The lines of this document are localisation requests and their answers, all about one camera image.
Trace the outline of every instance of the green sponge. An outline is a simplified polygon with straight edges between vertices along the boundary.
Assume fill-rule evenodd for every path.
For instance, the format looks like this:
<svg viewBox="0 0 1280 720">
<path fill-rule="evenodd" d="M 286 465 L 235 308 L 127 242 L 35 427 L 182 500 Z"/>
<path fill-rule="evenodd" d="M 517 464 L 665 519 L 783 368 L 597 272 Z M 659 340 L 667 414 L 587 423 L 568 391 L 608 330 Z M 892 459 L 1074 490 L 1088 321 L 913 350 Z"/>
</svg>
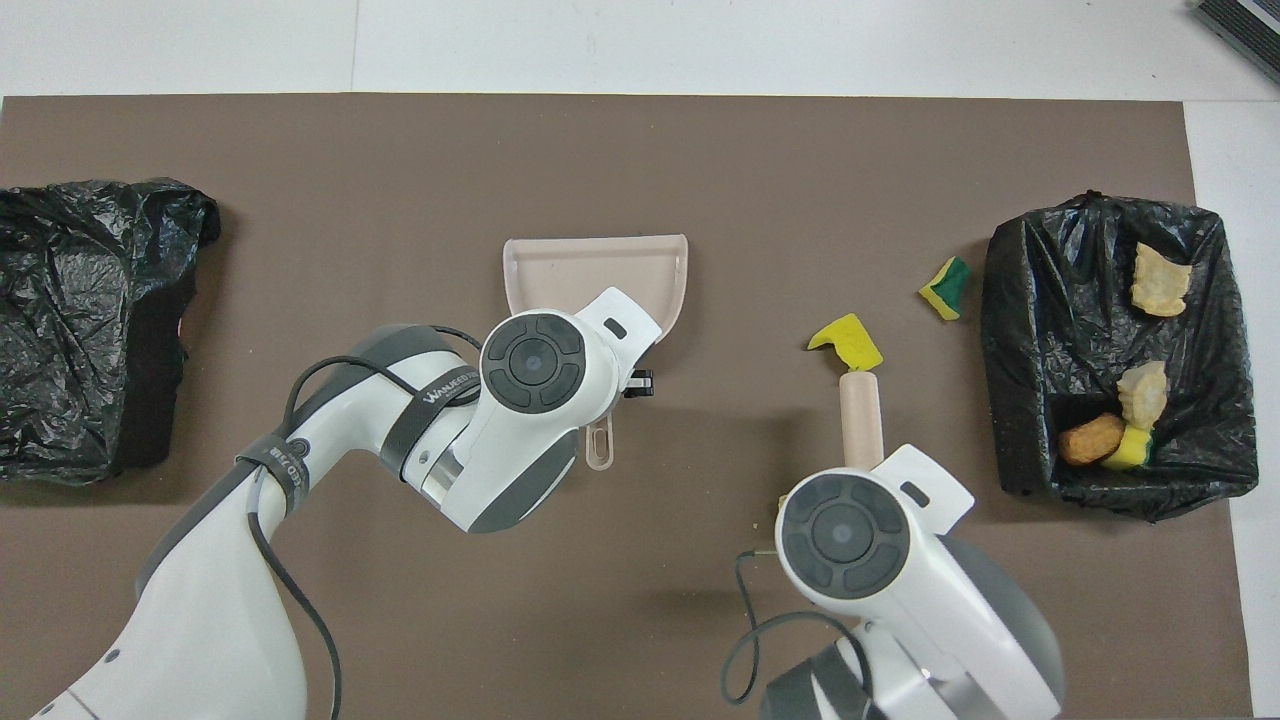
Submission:
<svg viewBox="0 0 1280 720">
<path fill-rule="evenodd" d="M 1151 460 L 1151 430 L 1125 425 L 1120 447 L 1102 460 L 1102 466 L 1108 470 L 1129 470 L 1146 465 L 1147 460 Z"/>
<path fill-rule="evenodd" d="M 920 288 L 920 297 L 927 300 L 943 320 L 956 320 L 960 318 L 960 296 L 964 295 L 970 274 L 969 265 L 952 256 L 942 265 L 938 274 L 933 275 L 929 284 Z"/>
</svg>

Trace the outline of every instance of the sponge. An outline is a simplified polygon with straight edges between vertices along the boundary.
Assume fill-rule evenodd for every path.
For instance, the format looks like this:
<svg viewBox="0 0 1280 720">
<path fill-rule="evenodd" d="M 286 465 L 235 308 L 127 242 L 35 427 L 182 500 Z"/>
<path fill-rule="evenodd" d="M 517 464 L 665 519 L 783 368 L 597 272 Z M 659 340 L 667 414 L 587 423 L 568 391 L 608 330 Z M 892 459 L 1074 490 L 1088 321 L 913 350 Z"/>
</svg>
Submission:
<svg viewBox="0 0 1280 720">
<path fill-rule="evenodd" d="M 969 265 L 964 260 L 952 256 L 942 265 L 938 274 L 933 275 L 929 284 L 920 288 L 920 297 L 927 300 L 943 320 L 960 319 L 960 296 L 969 282 Z"/>
<path fill-rule="evenodd" d="M 809 340 L 809 350 L 823 345 L 836 346 L 836 355 L 849 365 L 850 372 L 870 370 L 884 361 L 879 348 L 872 342 L 863 322 L 852 313 L 832 322 Z"/>
<path fill-rule="evenodd" d="M 1151 430 L 1128 425 L 1120 438 L 1120 447 L 1102 460 L 1102 466 L 1108 470 L 1129 470 L 1146 465 L 1147 460 L 1151 460 Z"/>
</svg>

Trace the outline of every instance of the food scrap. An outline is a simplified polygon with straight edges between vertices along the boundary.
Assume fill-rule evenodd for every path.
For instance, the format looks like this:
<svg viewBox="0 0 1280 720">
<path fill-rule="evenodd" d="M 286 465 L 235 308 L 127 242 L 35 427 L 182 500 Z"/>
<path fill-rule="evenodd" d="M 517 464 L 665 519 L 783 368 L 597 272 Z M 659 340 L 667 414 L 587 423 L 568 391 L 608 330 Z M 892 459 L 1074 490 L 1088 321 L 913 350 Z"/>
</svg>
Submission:
<svg viewBox="0 0 1280 720">
<path fill-rule="evenodd" d="M 1139 430 L 1151 430 L 1169 402 L 1169 378 L 1165 377 L 1164 360 L 1152 360 L 1125 370 L 1116 389 L 1123 407 L 1120 414 L 1125 421 Z"/>
<path fill-rule="evenodd" d="M 1138 243 L 1133 269 L 1133 304 L 1148 315 L 1172 318 L 1187 309 L 1183 296 L 1192 284 L 1190 265 L 1165 259 L 1152 247 Z"/>
<path fill-rule="evenodd" d="M 1089 465 L 1116 452 L 1124 433 L 1124 420 L 1103 413 L 1057 436 L 1057 450 L 1071 465 Z"/>
</svg>

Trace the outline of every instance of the yellow sponge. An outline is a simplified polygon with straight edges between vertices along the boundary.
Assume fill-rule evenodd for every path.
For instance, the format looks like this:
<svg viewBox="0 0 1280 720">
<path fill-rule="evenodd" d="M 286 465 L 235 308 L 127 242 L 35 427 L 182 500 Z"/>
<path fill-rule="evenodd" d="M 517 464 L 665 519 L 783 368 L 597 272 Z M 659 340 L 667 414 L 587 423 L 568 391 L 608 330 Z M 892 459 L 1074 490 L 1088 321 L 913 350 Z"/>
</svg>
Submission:
<svg viewBox="0 0 1280 720">
<path fill-rule="evenodd" d="M 1126 425 L 1120 447 L 1102 460 L 1102 466 L 1108 470 L 1129 470 L 1146 465 L 1147 460 L 1151 460 L 1151 430 Z"/>
<path fill-rule="evenodd" d="M 863 322 L 852 313 L 832 322 L 809 340 L 809 350 L 823 345 L 836 346 L 836 355 L 849 365 L 850 372 L 870 370 L 884 361 Z"/>
</svg>

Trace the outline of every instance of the white floor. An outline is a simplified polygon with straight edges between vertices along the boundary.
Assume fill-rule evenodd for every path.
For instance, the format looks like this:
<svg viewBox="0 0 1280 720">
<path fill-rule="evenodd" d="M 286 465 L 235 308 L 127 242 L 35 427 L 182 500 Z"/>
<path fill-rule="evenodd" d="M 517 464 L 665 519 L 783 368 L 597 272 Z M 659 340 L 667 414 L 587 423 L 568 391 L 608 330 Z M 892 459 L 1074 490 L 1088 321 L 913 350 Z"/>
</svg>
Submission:
<svg viewBox="0 0 1280 720">
<path fill-rule="evenodd" d="M 0 3 L 0 97 L 344 91 L 1189 101 L 1252 310 L 1263 478 L 1231 515 L 1254 714 L 1280 715 L 1280 85 L 1184 0 Z"/>
</svg>

